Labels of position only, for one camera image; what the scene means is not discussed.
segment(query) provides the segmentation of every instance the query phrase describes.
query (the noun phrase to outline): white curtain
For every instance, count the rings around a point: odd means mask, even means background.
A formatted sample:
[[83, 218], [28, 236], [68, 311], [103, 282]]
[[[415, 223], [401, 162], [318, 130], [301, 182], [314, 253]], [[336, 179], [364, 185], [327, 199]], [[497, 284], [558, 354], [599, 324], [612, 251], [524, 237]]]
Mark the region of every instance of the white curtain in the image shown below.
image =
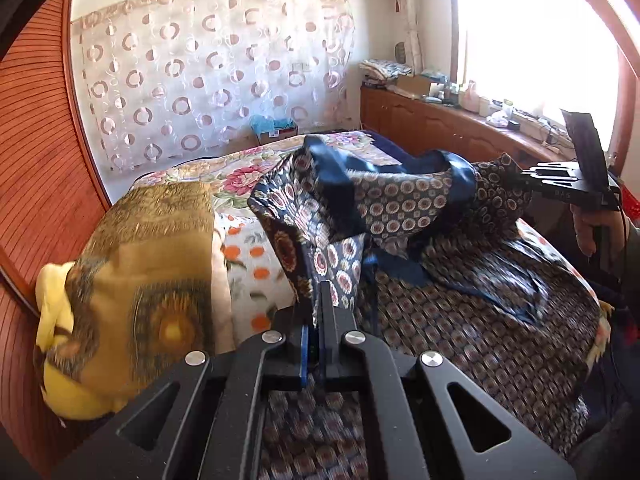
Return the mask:
[[406, 62], [414, 67], [414, 73], [422, 72], [422, 51], [420, 50], [420, 39], [418, 38], [418, 0], [398, 0], [404, 30], [406, 31], [406, 41], [404, 49], [406, 52]]
[[126, 0], [72, 27], [82, 121], [112, 170], [207, 156], [252, 115], [349, 122], [347, 0]]

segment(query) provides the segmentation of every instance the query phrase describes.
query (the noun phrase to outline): yellow fabric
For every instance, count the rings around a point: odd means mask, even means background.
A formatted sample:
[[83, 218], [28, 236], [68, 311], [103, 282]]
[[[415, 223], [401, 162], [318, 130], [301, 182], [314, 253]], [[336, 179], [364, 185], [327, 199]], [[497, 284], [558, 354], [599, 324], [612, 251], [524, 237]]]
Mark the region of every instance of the yellow fabric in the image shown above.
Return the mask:
[[593, 342], [593, 346], [587, 354], [586, 363], [589, 367], [589, 371], [593, 368], [600, 358], [604, 355], [607, 349], [607, 344], [611, 340], [611, 325], [608, 318], [613, 314], [615, 310], [609, 303], [599, 300], [600, 302], [600, 320], [598, 321], [598, 330], [596, 332], [596, 339]]
[[59, 416], [115, 412], [191, 350], [234, 348], [231, 298], [207, 184], [132, 190], [76, 262], [36, 282], [45, 402]]

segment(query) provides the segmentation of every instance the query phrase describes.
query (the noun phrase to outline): orange polka dot sheet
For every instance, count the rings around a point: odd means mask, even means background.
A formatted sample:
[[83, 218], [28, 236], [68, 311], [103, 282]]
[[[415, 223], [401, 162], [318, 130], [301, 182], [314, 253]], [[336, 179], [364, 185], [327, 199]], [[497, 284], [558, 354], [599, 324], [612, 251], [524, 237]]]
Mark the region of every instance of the orange polka dot sheet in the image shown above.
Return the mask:
[[273, 315], [293, 304], [294, 293], [256, 218], [218, 214], [231, 291], [234, 336], [239, 344], [271, 327]]

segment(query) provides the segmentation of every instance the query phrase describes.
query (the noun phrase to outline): window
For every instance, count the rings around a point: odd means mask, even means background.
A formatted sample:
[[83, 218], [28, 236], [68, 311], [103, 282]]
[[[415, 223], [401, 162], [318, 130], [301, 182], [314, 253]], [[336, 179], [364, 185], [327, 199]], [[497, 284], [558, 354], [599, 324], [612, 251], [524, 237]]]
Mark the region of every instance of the window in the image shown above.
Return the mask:
[[458, 0], [465, 81], [564, 125], [589, 112], [604, 150], [618, 102], [618, 45], [584, 0]]

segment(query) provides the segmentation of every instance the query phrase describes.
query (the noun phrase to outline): metal screw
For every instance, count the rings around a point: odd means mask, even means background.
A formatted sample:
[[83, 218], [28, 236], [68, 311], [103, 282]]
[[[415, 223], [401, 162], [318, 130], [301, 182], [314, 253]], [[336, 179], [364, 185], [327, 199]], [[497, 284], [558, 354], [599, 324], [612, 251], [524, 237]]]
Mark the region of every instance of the metal screw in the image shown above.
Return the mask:
[[344, 335], [344, 339], [347, 343], [351, 343], [352, 345], [360, 345], [364, 343], [366, 337], [362, 332], [352, 330]]
[[267, 332], [262, 334], [262, 340], [265, 343], [277, 343], [282, 340], [282, 334], [277, 330], [267, 330]]
[[420, 361], [425, 366], [436, 367], [440, 366], [444, 359], [440, 354], [434, 352], [433, 350], [429, 350], [420, 356]]
[[184, 360], [187, 362], [189, 366], [199, 366], [206, 359], [207, 359], [207, 356], [204, 355], [204, 352], [201, 352], [200, 350], [194, 350], [193, 352], [189, 352], [187, 354], [187, 357], [184, 358]]

